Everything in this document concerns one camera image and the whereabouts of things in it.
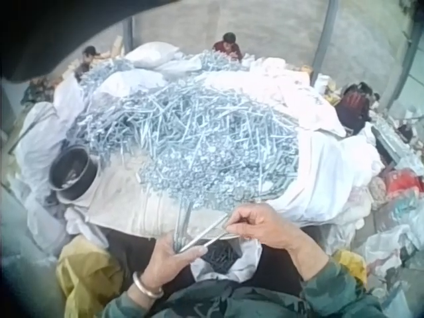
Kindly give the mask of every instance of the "person's right hand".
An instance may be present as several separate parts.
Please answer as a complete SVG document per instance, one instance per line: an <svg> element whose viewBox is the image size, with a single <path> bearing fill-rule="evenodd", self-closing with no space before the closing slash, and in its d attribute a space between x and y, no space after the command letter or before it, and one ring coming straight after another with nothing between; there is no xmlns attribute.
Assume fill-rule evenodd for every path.
<svg viewBox="0 0 424 318"><path fill-rule="evenodd" d="M291 250L305 234L293 223L285 221L266 203L247 203L238 206L226 224L229 233L258 239L272 248Z"/></svg>

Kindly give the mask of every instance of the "dark green jacket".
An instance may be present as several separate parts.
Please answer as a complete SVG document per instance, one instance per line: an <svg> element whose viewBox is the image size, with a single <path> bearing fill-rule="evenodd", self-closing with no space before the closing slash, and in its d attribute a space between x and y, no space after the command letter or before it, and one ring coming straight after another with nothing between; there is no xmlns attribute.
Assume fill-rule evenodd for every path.
<svg viewBox="0 0 424 318"><path fill-rule="evenodd" d="M153 317L385 317L378 300L334 261L302 284L301 298L297 298L261 288L237 287L230 281L199 282L172 295ZM101 317L146 314L124 293L106 306Z"/></svg>

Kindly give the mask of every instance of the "black bucket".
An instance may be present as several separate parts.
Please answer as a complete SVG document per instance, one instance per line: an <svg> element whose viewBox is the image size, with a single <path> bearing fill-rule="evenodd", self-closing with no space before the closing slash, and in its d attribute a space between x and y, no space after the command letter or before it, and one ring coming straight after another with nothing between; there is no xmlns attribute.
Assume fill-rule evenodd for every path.
<svg viewBox="0 0 424 318"><path fill-rule="evenodd" d="M81 197L97 175L97 165L83 146L64 149L53 161L48 176L50 187L64 199Z"/></svg>

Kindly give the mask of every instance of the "bracelet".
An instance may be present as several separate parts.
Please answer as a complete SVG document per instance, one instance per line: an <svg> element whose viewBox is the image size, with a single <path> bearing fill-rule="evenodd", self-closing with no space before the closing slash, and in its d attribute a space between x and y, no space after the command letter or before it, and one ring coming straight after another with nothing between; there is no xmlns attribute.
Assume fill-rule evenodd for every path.
<svg viewBox="0 0 424 318"><path fill-rule="evenodd" d="M140 290L140 292L142 292L144 295L146 295L149 298L159 299L159 298L162 298L162 296L164 295L164 290L162 288L159 289L158 293L154 293L148 290L146 286L144 286L142 282L139 280L137 272L134 272L134 274L132 275L132 280L134 281L134 284L135 286L137 286L138 290Z"/></svg>

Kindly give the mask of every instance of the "red bag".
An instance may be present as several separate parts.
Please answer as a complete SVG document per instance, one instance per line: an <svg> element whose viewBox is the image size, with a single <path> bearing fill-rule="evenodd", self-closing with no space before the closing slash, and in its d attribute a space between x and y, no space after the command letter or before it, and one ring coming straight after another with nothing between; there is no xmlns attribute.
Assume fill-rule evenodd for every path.
<svg viewBox="0 0 424 318"><path fill-rule="evenodd" d="M417 177L411 169L394 170L385 177L387 196L391 199L399 193L417 188L419 192L424 192L423 182Z"/></svg>

